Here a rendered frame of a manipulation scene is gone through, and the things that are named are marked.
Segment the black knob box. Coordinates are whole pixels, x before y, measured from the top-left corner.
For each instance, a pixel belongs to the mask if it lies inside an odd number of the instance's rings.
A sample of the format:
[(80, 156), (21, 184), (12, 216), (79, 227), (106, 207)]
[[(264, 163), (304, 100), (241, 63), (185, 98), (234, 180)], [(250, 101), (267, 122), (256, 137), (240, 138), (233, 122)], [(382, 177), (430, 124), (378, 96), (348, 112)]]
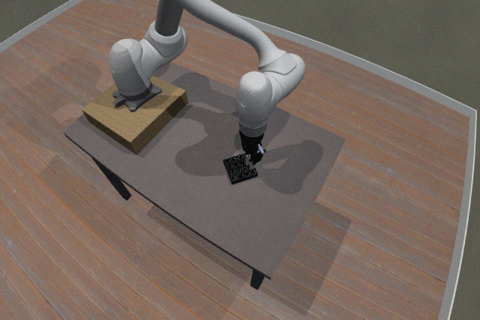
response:
[(246, 165), (246, 154), (227, 158), (223, 160), (223, 163), (232, 184), (258, 176), (256, 168), (250, 170), (250, 164)]

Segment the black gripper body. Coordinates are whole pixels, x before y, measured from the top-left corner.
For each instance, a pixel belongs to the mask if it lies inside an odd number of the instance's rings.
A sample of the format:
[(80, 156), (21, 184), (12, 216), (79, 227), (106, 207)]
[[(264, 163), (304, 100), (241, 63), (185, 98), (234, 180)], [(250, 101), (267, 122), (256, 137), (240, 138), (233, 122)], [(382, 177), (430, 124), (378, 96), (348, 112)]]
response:
[(253, 144), (253, 149), (259, 148), (258, 144), (260, 144), (260, 146), (262, 146), (261, 140), (263, 139), (263, 136), (264, 136), (264, 134), (262, 134), (258, 137), (249, 137), (249, 136), (246, 136), (243, 133), (241, 133), (241, 137), (243, 138), (244, 141), (248, 142), (248, 144), (249, 143)]

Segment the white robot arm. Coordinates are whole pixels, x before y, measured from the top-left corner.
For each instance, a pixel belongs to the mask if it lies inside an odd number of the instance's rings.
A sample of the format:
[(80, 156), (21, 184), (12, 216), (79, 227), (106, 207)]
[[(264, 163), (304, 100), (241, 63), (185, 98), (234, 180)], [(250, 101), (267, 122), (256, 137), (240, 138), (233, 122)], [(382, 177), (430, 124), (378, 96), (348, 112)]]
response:
[(112, 93), (116, 98), (112, 104), (115, 108), (125, 105), (135, 112), (162, 93), (150, 78), (187, 46), (188, 36), (179, 25), (183, 9), (256, 50), (259, 71), (248, 72), (240, 79), (235, 103), (240, 131), (249, 137), (264, 134), (268, 116), (302, 81), (305, 63), (300, 56), (278, 49), (257, 27), (211, 0), (159, 0), (156, 21), (140, 42), (123, 39), (112, 46), (109, 67), (118, 88)]

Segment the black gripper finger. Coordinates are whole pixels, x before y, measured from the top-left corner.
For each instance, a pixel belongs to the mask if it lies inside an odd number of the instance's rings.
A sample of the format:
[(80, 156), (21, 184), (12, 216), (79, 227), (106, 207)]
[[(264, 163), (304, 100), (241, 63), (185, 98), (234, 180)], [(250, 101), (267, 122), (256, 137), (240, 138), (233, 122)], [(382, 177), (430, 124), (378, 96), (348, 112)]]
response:
[[(264, 153), (266, 153), (266, 150), (263, 149), (260, 144), (258, 144), (259, 148), (253, 149), (253, 144), (249, 143), (250, 146), (250, 170), (254, 169), (257, 167), (257, 163), (261, 161)], [(255, 165), (254, 165), (255, 164)]]
[[(239, 130), (240, 136), (241, 136), (241, 143), (242, 143), (242, 149), (246, 153), (246, 165), (250, 164), (249, 159), (251, 158), (251, 150), (248, 142), (244, 141), (242, 138), (242, 132)], [(246, 147), (245, 147), (246, 146)]]

